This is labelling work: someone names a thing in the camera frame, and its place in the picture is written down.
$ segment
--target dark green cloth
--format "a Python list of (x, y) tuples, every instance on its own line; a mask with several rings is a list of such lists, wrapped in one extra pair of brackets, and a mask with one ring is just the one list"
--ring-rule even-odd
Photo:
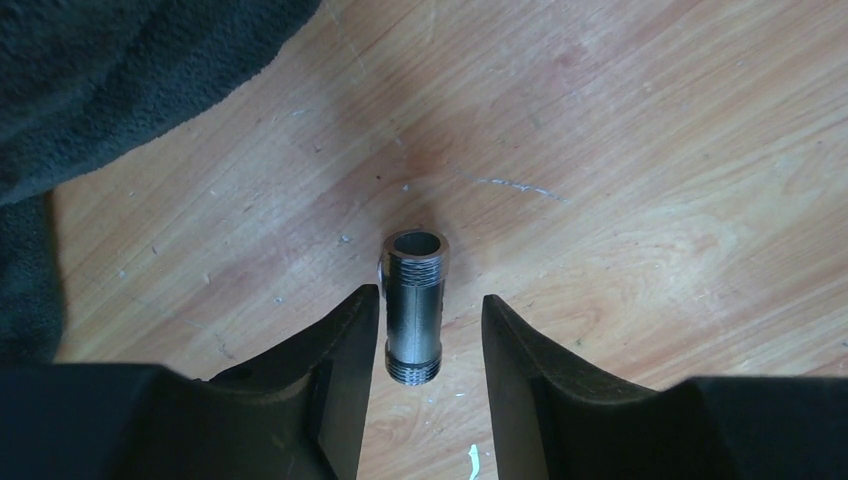
[(222, 100), (318, 5), (0, 0), (0, 364), (48, 361), (61, 336), (44, 193)]

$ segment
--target metal pipe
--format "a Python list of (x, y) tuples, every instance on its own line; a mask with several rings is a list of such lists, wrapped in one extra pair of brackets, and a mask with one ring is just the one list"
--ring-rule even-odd
[(386, 297), (386, 370), (404, 385), (422, 385), (442, 364), (442, 298), (448, 240), (431, 230), (405, 230), (383, 242), (380, 276)]

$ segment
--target wooden table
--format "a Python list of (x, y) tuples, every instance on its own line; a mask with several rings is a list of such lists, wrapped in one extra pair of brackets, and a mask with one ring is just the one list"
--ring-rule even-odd
[(451, 241), (444, 366), (374, 366), (361, 478), (496, 478), (484, 294), (629, 380), (848, 374), (848, 3), (332, 0), (55, 195), (63, 361), (208, 378)]

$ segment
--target threaded end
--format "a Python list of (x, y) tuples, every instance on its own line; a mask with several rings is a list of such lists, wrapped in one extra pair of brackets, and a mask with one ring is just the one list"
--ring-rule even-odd
[(427, 230), (398, 232), (383, 243), (383, 281), (404, 287), (432, 287), (448, 273), (448, 241)]
[(394, 381), (408, 386), (424, 385), (436, 378), (442, 368), (442, 355), (427, 363), (411, 365), (403, 363), (386, 352), (386, 370)]

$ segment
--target dark towel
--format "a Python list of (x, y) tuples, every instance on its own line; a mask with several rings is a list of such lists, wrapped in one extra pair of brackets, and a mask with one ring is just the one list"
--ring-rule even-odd
[(41, 196), (222, 100), (319, 0), (0, 0), (0, 364), (55, 354)]

